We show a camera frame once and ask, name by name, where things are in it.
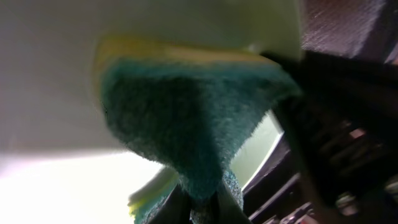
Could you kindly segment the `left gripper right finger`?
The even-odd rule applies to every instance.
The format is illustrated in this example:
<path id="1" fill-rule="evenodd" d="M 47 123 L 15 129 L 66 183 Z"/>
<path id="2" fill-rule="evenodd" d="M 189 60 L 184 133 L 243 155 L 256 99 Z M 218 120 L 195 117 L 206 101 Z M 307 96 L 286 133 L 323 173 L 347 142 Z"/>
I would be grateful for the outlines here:
<path id="1" fill-rule="evenodd" d="M 233 198 L 228 186 L 223 182 L 216 192 L 217 224 L 252 224 Z"/>

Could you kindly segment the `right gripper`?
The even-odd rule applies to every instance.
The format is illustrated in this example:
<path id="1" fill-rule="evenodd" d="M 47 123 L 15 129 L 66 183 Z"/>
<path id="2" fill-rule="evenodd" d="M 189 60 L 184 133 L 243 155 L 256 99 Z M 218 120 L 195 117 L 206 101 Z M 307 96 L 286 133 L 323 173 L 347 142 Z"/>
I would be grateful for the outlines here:
<path id="1" fill-rule="evenodd" d="M 321 223 L 397 222 L 397 66 L 307 52 L 272 55 L 302 90 L 277 105 Z"/>

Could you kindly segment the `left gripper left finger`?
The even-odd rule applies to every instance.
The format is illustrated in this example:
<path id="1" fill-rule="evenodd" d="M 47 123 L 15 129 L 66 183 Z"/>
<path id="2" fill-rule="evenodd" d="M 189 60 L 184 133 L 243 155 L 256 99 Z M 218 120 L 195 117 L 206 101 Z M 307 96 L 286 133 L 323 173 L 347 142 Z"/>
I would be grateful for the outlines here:
<path id="1" fill-rule="evenodd" d="M 189 195 L 177 184 L 147 224 L 190 224 L 191 207 Z"/>

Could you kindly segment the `green yellow sponge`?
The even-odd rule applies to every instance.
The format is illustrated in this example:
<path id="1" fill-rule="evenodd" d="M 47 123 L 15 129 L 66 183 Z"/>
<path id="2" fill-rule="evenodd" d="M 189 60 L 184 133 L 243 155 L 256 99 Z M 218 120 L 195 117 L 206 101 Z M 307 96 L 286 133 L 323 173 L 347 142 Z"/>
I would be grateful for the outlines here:
<path id="1" fill-rule="evenodd" d="M 93 84 L 112 135 L 164 166 L 129 199 L 136 223 L 147 223 L 177 184 L 190 197 L 190 223 L 216 223 L 223 182 L 243 211 L 231 162 L 269 110 L 301 94 L 260 55 L 128 35 L 98 42 Z"/>

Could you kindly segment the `mint green plate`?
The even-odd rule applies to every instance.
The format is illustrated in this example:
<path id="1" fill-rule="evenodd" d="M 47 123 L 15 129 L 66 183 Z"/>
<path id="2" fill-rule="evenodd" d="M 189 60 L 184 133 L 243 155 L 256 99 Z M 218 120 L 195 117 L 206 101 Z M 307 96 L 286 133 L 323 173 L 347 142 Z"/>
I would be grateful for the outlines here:
<path id="1" fill-rule="evenodd" d="M 103 34 L 300 57 L 300 1 L 2 1 L 1 222 L 132 223 L 160 165 L 104 125 L 91 68 Z"/>

